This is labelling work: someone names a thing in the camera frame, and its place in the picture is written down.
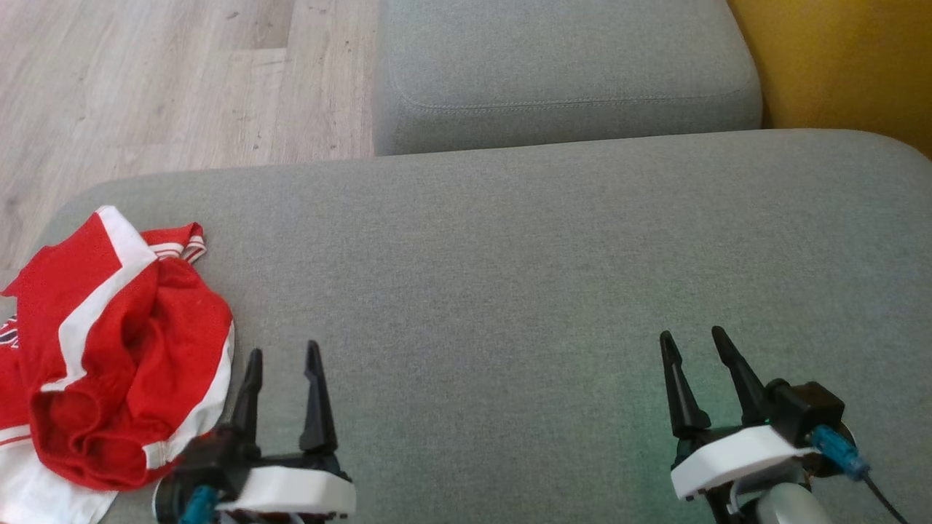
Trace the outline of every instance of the gray cushion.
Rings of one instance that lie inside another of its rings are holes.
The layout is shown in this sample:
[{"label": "gray cushion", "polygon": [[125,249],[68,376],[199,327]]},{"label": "gray cushion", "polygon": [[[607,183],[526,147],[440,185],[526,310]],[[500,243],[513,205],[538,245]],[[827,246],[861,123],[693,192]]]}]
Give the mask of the gray cushion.
[{"label": "gray cushion", "polygon": [[383,0],[379,155],[756,129],[725,0]]},{"label": "gray cushion", "polygon": [[[711,521],[680,503],[658,336],[712,420],[740,407],[709,328],[761,379],[846,403],[874,477],[932,512],[932,163],[854,131],[747,131],[164,174],[68,204],[197,220],[204,279],[266,350],[259,441],[294,450],[322,344],[358,524]],[[883,508],[844,478],[837,522]],[[106,522],[145,522],[149,492]]]}]

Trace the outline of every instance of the red and white garment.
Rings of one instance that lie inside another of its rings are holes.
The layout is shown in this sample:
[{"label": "red and white garment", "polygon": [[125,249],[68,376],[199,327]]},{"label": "red and white garment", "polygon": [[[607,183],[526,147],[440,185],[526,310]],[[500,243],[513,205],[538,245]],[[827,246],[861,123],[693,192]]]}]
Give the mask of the red and white garment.
[{"label": "red and white garment", "polygon": [[233,319],[204,251],[198,224],[140,234],[104,206],[3,292],[0,522],[93,524],[216,424]]}]

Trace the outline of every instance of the yellow cushion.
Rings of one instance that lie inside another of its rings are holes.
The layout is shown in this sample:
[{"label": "yellow cushion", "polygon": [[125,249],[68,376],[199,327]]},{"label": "yellow cushion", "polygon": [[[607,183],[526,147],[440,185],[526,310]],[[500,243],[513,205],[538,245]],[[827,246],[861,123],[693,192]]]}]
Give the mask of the yellow cushion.
[{"label": "yellow cushion", "polygon": [[932,2],[729,0],[764,125],[874,131],[932,158]]}]

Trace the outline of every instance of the floor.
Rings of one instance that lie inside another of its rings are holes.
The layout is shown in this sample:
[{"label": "floor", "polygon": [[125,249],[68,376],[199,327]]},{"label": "floor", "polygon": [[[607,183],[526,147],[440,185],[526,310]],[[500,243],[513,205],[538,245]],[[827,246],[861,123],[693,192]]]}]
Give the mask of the floor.
[{"label": "floor", "polygon": [[371,156],[376,12],[377,0],[3,0],[0,284],[100,182]]}]

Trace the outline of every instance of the blue cable connector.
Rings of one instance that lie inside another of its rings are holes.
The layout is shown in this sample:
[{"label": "blue cable connector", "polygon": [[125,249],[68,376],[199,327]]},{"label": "blue cable connector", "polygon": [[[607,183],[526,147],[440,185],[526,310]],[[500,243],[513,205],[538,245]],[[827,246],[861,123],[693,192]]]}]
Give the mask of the blue cable connector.
[{"label": "blue cable connector", "polygon": [[208,486],[197,486],[187,502],[185,514],[179,524],[211,524],[213,512],[220,502],[217,490]]},{"label": "blue cable connector", "polygon": [[856,482],[862,480],[870,470],[868,463],[857,452],[857,448],[825,424],[813,430],[812,445],[829,460],[838,464],[844,474]]}]

